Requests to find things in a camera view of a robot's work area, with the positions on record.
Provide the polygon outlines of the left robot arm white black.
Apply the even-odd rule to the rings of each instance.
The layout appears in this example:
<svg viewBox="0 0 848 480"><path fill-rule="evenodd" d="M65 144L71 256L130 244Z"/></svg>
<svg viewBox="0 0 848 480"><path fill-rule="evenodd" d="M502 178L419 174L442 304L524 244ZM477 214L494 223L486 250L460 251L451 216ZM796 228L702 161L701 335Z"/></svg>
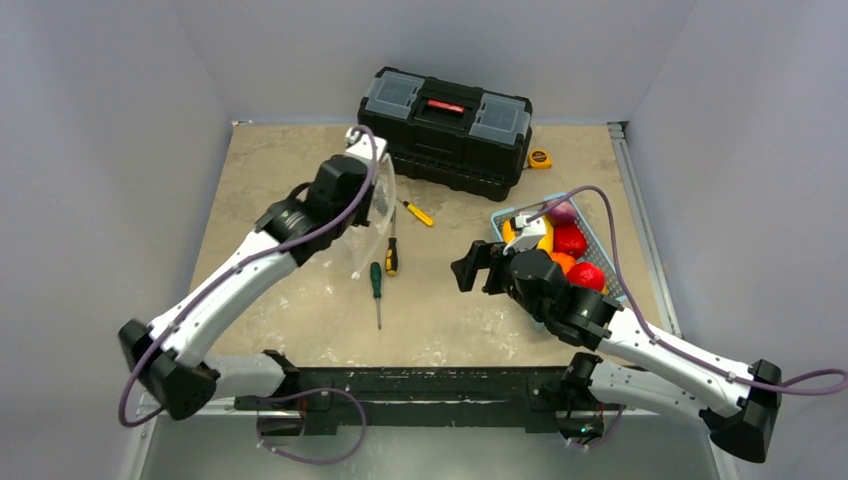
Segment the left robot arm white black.
<svg viewBox="0 0 848 480"><path fill-rule="evenodd" d="M211 346L262 294L328 249L350 227L366 227L377 183L391 181L389 155L375 165L347 153L324 161L311 182L269 206L236 252L177 305L148 324L128 321L118 333L134 380L174 420L212 400L254 396L284 409L298 382L280 353L210 354Z"/></svg>

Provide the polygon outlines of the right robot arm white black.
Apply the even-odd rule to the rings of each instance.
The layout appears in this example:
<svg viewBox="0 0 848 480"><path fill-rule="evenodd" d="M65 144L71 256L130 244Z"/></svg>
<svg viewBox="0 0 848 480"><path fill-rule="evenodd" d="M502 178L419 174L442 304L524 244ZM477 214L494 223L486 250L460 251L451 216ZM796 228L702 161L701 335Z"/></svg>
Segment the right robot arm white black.
<svg viewBox="0 0 848 480"><path fill-rule="evenodd" d="M782 371L767 360L751 364L703 350L674 335L650 334L636 312L596 290L570 283L541 250L513 252L504 243L473 242L451 263L460 291L506 294L558 340L637 366L629 373L596 364L564 376L561 392L576 407L597 399L701 421L712 443L751 463L766 460L781 396Z"/></svg>

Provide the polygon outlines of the clear zip top bag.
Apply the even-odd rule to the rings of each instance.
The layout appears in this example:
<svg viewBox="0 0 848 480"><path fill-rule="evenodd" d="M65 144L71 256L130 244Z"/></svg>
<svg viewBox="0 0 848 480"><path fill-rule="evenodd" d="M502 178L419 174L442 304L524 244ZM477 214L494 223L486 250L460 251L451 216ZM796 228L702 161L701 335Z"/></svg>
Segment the clear zip top bag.
<svg viewBox="0 0 848 480"><path fill-rule="evenodd" d="M359 280L369 269L369 264L382 250L392 218L395 214L396 180L390 154L386 153L376 170L375 185L370 206L367 209L367 226L351 227L345 236L345 252L348 254L350 279Z"/></svg>

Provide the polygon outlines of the red tomato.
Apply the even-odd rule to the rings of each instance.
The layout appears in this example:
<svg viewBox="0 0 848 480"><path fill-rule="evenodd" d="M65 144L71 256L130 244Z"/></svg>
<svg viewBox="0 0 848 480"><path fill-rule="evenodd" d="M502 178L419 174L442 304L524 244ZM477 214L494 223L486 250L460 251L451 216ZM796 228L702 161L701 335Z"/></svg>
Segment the red tomato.
<svg viewBox="0 0 848 480"><path fill-rule="evenodd" d="M575 264L567 273L567 280L580 287L603 293L606 288L606 275L602 269L589 262Z"/></svg>

